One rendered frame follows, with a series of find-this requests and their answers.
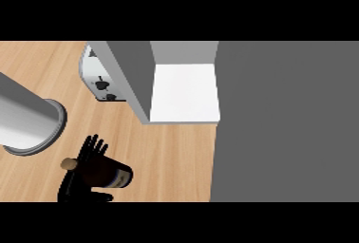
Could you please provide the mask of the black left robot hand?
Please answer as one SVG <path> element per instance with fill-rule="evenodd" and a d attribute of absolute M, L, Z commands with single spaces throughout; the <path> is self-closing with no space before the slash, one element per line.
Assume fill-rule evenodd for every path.
<path fill-rule="evenodd" d="M 98 135 L 89 136 L 84 140 L 76 161 L 84 164 L 96 156 L 102 156 L 107 152 L 108 144 Z M 114 199 L 111 194 L 92 191 L 92 187 L 84 183 L 83 177 L 73 171 L 67 171 L 59 191 L 59 202 L 109 202 Z"/>

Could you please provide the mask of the dark wine bottle with cork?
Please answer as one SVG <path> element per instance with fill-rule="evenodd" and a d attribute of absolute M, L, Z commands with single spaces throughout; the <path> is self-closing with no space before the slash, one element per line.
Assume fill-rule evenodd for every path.
<path fill-rule="evenodd" d="M 65 158 L 61 167 L 80 174 L 92 187 L 124 188 L 133 180 L 132 168 L 105 156 L 96 156 L 86 162 Z"/>

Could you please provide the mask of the grey cabinet with white inside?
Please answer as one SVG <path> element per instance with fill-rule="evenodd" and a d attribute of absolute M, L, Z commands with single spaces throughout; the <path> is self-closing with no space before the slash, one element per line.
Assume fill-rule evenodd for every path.
<path fill-rule="evenodd" d="M 220 122 L 216 41 L 92 41 L 143 124 Z"/>

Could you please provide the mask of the dark grey cabinet door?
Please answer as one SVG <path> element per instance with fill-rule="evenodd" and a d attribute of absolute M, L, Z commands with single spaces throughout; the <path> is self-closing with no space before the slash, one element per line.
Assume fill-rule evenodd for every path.
<path fill-rule="evenodd" d="M 359 43 L 223 42 L 214 201 L 359 201 Z"/>

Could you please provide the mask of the grey cylindrical canister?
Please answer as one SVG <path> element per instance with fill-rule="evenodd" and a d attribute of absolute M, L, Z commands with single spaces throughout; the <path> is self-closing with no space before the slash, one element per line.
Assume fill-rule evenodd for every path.
<path fill-rule="evenodd" d="M 16 156 L 33 156 L 59 139 L 68 122 L 62 104 L 43 99 L 0 72 L 0 145 Z"/>

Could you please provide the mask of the white toaster with black knobs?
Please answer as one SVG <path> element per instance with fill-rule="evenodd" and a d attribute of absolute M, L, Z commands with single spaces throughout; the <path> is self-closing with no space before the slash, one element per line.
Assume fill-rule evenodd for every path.
<path fill-rule="evenodd" d="M 78 75 L 101 102 L 124 102 L 126 98 L 115 86 L 90 45 L 84 46 L 78 61 Z"/>

